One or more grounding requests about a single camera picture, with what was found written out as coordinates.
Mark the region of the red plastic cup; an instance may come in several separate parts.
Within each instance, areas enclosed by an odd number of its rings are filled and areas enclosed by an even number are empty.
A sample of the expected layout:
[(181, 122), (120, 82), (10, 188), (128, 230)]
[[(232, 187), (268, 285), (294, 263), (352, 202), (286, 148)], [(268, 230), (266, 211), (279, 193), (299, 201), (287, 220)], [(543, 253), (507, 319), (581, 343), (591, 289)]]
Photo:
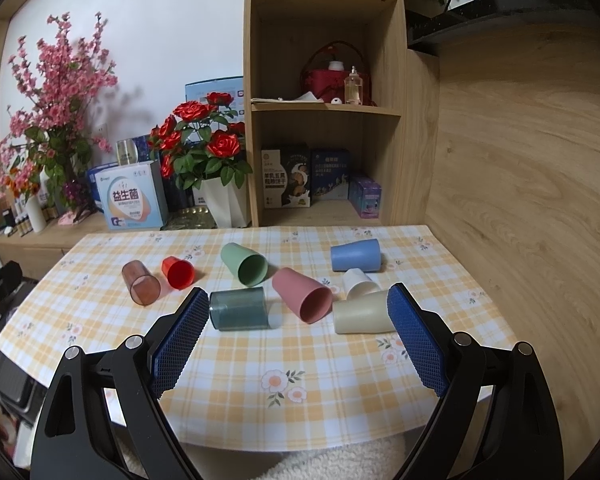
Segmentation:
[(195, 281), (194, 266), (189, 261), (178, 257), (164, 258), (161, 263), (161, 272), (174, 289), (186, 289)]

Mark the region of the white and black snack box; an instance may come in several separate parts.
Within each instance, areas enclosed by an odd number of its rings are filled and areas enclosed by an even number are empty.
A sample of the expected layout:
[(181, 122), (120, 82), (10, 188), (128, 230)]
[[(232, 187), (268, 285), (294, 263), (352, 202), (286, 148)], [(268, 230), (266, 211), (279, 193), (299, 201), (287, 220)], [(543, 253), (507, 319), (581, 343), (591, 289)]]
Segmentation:
[(306, 144), (261, 152), (265, 209), (311, 206), (309, 149)]

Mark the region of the yellow plaid tablecloth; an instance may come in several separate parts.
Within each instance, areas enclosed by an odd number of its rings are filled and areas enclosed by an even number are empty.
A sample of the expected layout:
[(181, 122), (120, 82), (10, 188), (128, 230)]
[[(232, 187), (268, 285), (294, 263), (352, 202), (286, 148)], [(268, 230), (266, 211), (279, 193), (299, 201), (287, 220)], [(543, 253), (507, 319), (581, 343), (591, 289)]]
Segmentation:
[[(138, 260), (158, 273), (162, 260), (174, 256), (193, 263), (196, 283), (207, 292), (235, 289), (238, 281), (220, 255), (229, 242), (343, 299), (330, 250), (372, 238), (382, 255), (373, 276), (381, 289), (404, 284), (423, 308), (480, 344), (508, 349), (515, 343), (498, 307), (426, 226), (282, 226), (83, 237), (17, 309), (0, 333), (0, 350), (49, 384), (68, 347), (116, 348), (178, 308), (178, 290), (148, 307), (136, 304), (122, 278), (125, 263)], [(271, 284), (263, 290), (271, 327), (225, 333), (206, 327), (178, 383), (162, 396), (181, 441), (248, 452), (319, 450), (402, 434), (426, 422), (437, 398), (420, 382), (398, 336), (339, 335), (330, 318), (304, 324)]]

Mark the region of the pink plastic cup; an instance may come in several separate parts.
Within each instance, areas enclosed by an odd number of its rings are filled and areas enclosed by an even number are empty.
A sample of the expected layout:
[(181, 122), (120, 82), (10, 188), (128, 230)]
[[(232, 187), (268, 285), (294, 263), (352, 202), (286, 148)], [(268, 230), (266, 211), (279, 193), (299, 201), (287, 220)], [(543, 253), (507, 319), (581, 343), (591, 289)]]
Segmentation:
[(279, 269), (272, 278), (278, 296), (303, 323), (321, 321), (332, 310), (332, 291), (291, 268)]

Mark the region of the light blue probiotic box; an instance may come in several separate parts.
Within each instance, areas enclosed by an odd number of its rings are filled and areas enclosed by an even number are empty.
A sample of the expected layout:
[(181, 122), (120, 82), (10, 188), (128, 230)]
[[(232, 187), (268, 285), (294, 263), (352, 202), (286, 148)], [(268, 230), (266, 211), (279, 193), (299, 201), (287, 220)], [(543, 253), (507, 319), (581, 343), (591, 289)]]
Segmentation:
[(96, 174), (109, 231), (161, 229), (169, 218), (160, 165), (137, 162)]

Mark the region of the glass perfume bottle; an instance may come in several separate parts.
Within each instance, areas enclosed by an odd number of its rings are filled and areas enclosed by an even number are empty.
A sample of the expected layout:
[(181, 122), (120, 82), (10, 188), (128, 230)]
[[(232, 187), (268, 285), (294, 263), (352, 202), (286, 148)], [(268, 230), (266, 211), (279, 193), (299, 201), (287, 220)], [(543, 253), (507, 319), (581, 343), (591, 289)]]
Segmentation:
[(354, 66), (344, 80), (344, 100), (350, 105), (363, 104), (363, 79)]

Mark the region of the white flower vase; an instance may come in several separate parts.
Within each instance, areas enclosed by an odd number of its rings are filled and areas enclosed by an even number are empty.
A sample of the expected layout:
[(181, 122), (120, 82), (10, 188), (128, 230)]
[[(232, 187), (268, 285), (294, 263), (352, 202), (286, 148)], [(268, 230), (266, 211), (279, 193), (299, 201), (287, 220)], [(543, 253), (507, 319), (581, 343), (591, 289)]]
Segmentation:
[(204, 205), (219, 229), (241, 229), (250, 226), (251, 216), (248, 186), (241, 188), (234, 181), (222, 185), (220, 178), (203, 180), (200, 188), (193, 188), (198, 205)]

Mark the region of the white plastic cup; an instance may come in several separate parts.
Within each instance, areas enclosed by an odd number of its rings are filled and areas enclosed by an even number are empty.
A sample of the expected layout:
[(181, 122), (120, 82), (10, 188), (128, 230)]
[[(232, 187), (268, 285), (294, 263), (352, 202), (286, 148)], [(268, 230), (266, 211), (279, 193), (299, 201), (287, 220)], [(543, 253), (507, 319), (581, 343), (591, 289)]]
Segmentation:
[(347, 272), (343, 274), (342, 279), (347, 300), (356, 299), (380, 291), (379, 285), (359, 268), (347, 270)]

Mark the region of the blue plastic cup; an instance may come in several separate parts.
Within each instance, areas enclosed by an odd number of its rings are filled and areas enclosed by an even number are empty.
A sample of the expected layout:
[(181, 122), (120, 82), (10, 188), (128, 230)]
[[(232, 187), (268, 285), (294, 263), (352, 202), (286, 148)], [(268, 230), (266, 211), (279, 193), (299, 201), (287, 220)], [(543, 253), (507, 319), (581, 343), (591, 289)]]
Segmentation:
[(360, 269), (378, 272), (381, 269), (381, 251), (377, 238), (358, 240), (330, 248), (330, 261), (334, 272)]

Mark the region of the pink blossom branches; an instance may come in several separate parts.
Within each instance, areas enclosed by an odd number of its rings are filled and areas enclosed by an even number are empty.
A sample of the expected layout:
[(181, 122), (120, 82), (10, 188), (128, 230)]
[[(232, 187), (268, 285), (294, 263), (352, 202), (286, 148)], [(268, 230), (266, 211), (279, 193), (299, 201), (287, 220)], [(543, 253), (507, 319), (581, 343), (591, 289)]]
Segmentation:
[(90, 206), (84, 178), (93, 152), (111, 148), (88, 131), (86, 115), (102, 91), (117, 85), (116, 62), (102, 46), (107, 20), (101, 13), (88, 38), (70, 38), (69, 13), (50, 15), (46, 23), (55, 27), (52, 41), (39, 39), (30, 55), (21, 36), (7, 61), (26, 105), (8, 113), (9, 132), (0, 140), (0, 190), (31, 198), (47, 188), (52, 202), (81, 211)]

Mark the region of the brown transparent cup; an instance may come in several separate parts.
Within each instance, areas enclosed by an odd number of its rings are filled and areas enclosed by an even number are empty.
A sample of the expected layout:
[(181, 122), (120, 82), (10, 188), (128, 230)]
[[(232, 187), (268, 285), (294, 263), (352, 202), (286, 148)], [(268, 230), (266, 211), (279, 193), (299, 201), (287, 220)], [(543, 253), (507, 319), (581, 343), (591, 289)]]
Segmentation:
[(140, 260), (131, 260), (122, 266), (123, 281), (131, 299), (142, 307), (148, 307), (158, 300), (161, 284)]

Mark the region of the low wooden cabinet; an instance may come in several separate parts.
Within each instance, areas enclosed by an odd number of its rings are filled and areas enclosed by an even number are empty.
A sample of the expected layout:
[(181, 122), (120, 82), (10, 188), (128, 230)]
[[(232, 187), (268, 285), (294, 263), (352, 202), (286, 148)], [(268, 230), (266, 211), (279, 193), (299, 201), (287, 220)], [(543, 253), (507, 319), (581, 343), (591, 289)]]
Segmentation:
[(56, 263), (70, 252), (74, 245), (90, 234), (107, 233), (105, 217), (101, 212), (91, 214), (74, 226), (58, 226), (53, 220), (39, 232), (20, 236), (0, 234), (0, 257), (20, 265), (25, 278), (40, 280)]

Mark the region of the wooden shelf unit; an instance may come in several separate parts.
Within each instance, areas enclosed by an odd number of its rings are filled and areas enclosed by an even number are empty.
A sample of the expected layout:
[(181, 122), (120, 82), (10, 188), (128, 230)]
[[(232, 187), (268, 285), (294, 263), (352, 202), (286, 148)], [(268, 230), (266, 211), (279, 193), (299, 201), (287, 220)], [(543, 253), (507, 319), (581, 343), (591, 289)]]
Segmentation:
[[(244, 86), (256, 226), (421, 224), (438, 119), (438, 62), (407, 45), (405, 0), (245, 0)], [(277, 208), (270, 148), (345, 150), (381, 189), (376, 216), (345, 200)]]

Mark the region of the red basket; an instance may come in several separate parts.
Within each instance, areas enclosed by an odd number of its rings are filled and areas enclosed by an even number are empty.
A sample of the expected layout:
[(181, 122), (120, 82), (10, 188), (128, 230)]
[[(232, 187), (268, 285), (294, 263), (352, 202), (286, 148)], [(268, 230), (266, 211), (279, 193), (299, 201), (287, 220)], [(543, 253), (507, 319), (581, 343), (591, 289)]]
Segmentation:
[(363, 79), (363, 105), (374, 105), (372, 78), (366, 57), (350, 42), (335, 40), (316, 50), (300, 70), (303, 92), (311, 91), (325, 103), (344, 100), (344, 80), (354, 66)]

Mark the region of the beige plastic cup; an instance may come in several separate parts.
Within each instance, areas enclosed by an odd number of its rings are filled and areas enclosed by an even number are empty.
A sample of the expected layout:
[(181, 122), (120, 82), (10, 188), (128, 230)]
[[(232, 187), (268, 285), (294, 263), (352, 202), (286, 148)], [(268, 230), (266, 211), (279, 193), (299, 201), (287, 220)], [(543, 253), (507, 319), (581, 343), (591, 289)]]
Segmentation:
[(396, 329), (388, 315), (386, 290), (337, 301), (332, 306), (335, 332), (339, 335), (383, 334)]

